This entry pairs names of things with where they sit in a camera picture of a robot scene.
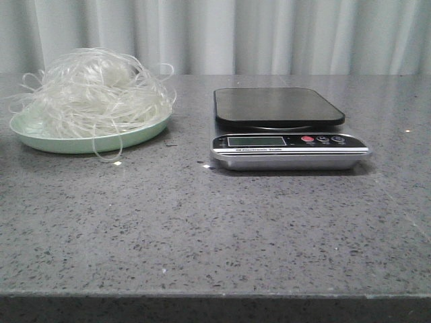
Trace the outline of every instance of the scale display screen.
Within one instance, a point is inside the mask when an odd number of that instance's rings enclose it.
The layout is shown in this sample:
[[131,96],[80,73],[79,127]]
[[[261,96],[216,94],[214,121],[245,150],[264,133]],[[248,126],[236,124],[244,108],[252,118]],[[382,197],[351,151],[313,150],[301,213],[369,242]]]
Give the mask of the scale display screen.
[[229,147],[286,146],[283,137],[228,137]]

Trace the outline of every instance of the plate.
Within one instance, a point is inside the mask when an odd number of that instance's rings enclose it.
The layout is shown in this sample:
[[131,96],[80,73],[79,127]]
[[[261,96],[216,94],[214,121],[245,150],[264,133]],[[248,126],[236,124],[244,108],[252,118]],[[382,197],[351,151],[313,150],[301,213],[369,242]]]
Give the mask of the plate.
[[[118,150],[121,147],[120,138],[123,141],[123,148],[150,140],[166,128],[169,118],[170,114],[155,124],[150,124],[140,129],[121,133],[120,135],[96,137],[94,139],[96,150],[98,153]],[[46,138],[40,135],[40,130],[38,131],[40,125],[37,124],[36,120],[34,109],[28,109],[25,112],[16,114],[11,119],[11,130],[25,145],[50,153],[94,153],[93,138]]]

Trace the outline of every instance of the white curtain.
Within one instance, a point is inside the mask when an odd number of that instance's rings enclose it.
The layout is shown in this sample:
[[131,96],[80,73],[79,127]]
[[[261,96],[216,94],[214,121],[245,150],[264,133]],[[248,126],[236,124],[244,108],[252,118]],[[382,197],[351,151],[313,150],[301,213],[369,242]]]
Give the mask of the white curtain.
[[0,72],[102,46],[177,74],[429,74],[430,15],[430,0],[0,0]]

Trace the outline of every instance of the scale platform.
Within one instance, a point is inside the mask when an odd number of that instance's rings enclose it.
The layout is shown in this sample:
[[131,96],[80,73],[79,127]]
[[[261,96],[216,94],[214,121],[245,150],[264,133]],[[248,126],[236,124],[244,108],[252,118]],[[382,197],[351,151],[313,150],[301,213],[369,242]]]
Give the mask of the scale platform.
[[230,170],[346,170],[371,154],[345,115],[300,87],[214,92],[211,155]]

